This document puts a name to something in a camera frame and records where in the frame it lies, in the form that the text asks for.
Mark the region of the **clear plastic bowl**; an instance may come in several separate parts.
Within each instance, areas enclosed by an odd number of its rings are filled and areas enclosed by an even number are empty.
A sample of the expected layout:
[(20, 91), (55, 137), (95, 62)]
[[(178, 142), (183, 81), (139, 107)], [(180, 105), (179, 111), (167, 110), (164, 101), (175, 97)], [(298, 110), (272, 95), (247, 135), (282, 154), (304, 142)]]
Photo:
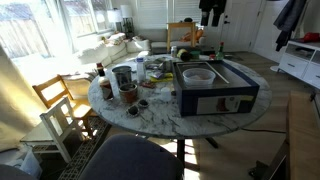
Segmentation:
[(187, 85), (210, 85), (216, 74), (204, 68), (191, 68), (183, 72), (183, 80)]

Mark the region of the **large silver tin can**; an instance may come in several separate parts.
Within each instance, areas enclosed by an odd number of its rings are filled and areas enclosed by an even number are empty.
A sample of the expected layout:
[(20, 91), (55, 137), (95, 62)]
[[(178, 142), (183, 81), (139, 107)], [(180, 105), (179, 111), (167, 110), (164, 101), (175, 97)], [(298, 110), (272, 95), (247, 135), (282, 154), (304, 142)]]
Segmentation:
[(115, 76), (118, 86), (128, 84), (132, 81), (130, 66), (115, 67), (112, 69), (112, 73)]

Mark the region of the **white sunglasses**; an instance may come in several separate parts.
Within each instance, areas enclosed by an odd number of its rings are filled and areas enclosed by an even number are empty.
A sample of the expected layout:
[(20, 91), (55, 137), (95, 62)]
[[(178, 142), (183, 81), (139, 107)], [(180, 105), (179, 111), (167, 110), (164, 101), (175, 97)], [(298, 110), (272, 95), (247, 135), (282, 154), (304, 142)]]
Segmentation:
[(140, 110), (143, 108), (147, 108), (149, 106), (149, 103), (145, 99), (141, 99), (138, 101), (137, 104), (130, 106), (126, 113), (130, 117), (136, 117), (139, 115)]

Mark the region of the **white sofa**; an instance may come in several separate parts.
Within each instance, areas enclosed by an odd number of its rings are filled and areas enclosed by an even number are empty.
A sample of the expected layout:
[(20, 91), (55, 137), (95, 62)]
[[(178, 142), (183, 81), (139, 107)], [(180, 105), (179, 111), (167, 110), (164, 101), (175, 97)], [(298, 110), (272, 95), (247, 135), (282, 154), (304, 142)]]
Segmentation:
[[(205, 45), (206, 39), (203, 34), (203, 30), (196, 30), (196, 48)], [(171, 40), (171, 46), (191, 47), (188, 33), (180, 39), (171, 38)], [(124, 33), (114, 34), (107, 40), (101, 40), (91, 47), (80, 50), (75, 56), (82, 65), (102, 63), (108, 66), (131, 58), (167, 54), (166, 42), (166, 29), (142, 29), (133, 39), (125, 39)]]

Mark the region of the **white bottle purple cap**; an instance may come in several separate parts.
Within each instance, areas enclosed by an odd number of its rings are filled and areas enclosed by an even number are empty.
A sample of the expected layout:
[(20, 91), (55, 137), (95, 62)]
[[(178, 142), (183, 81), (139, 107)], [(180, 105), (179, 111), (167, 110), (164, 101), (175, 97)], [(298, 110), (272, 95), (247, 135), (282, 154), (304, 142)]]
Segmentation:
[(137, 62), (137, 79), (139, 83), (142, 83), (145, 80), (144, 58), (138, 57), (136, 59), (136, 62)]

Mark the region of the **white child chair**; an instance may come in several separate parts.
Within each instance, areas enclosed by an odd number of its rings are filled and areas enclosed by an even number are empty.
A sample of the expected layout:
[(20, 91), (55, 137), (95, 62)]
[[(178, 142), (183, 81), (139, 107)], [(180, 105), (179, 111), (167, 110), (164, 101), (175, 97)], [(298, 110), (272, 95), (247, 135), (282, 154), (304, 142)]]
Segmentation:
[(74, 132), (83, 141), (84, 136), (76, 121), (70, 100), (63, 97), (46, 112), (39, 115), (41, 122), (27, 133), (21, 142), (31, 146), (35, 153), (60, 153), (66, 163), (71, 156), (63, 143)]

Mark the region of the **yellow labelled can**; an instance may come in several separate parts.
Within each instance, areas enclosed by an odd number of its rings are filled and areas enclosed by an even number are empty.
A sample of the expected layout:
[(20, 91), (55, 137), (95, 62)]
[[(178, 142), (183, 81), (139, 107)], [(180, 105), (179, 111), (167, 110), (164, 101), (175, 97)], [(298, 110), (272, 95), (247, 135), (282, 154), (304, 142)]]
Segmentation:
[(124, 103), (133, 103), (137, 100), (137, 85), (124, 84), (119, 88), (119, 94)]

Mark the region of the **small white cup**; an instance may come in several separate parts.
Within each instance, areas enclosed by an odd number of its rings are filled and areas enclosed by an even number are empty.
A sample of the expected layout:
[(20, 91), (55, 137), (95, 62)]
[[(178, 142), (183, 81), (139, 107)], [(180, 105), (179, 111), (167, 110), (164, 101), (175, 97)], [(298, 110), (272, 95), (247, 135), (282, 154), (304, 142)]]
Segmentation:
[(171, 90), (168, 87), (164, 87), (161, 89), (161, 99), (165, 102), (171, 100)]

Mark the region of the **wooden child chair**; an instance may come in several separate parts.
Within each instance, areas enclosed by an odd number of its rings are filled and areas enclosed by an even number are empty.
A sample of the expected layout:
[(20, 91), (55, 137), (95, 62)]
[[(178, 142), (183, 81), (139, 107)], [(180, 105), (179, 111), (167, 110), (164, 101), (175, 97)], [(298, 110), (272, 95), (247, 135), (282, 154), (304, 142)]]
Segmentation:
[(56, 75), (40, 84), (33, 85), (32, 88), (47, 108), (50, 108), (61, 98), (67, 97), (73, 109), (74, 117), (82, 122), (81, 130), (86, 132), (89, 137), (93, 136), (93, 131), (88, 120), (93, 110), (89, 106), (88, 100), (74, 99), (60, 75)]

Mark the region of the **white drawer cabinet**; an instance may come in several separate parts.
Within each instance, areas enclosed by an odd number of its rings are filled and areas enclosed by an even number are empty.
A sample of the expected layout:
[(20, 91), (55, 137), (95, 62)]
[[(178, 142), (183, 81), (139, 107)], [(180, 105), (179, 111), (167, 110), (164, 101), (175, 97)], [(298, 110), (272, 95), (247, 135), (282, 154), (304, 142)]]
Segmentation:
[(279, 69), (320, 89), (320, 42), (288, 42)]

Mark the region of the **hanging dark jacket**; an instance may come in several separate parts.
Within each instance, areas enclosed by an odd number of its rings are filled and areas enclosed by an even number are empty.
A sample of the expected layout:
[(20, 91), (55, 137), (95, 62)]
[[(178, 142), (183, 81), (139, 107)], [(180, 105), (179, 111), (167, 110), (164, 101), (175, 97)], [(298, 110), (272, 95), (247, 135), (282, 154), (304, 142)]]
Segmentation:
[(276, 40), (277, 51), (280, 51), (283, 46), (287, 45), (292, 32), (298, 24), (306, 1), (307, 0), (289, 0), (274, 21), (274, 25), (280, 30), (280, 34)]

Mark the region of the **green glass bottle red cap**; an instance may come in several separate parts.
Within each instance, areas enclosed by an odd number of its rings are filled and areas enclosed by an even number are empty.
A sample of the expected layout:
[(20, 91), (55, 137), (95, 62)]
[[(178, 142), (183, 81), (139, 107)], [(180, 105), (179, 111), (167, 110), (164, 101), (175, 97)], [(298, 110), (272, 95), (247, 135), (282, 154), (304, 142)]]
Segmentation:
[(216, 60), (223, 60), (224, 59), (223, 49), (224, 49), (224, 42), (220, 42), (219, 50), (218, 50), (218, 52), (216, 53), (216, 56), (215, 56)]

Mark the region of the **dark sauce bottle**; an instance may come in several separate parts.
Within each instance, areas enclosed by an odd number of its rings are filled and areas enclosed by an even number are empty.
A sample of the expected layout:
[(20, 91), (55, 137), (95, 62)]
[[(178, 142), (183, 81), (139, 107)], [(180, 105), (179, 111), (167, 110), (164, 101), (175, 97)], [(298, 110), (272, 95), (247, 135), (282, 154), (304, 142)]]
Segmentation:
[(97, 63), (97, 71), (99, 75), (99, 85), (102, 89), (103, 98), (110, 100), (113, 98), (112, 87), (109, 78), (106, 76), (104, 67), (101, 63)]

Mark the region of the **dark grey upholstered chair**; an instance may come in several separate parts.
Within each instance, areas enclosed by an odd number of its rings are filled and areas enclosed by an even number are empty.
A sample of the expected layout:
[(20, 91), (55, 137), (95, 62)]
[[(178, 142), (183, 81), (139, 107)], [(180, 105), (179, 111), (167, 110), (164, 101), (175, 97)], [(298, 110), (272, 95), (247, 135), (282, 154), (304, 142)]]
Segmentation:
[(78, 180), (183, 180), (180, 160), (160, 145), (113, 135), (96, 151)]

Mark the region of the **wooden bench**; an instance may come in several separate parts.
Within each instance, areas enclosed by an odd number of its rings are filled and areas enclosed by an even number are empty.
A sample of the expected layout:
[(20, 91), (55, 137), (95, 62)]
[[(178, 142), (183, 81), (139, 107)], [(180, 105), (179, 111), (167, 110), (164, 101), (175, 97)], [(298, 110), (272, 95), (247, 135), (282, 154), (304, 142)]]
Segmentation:
[(319, 95), (292, 91), (286, 114), (286, 138), (261, 180), (320, 180)]

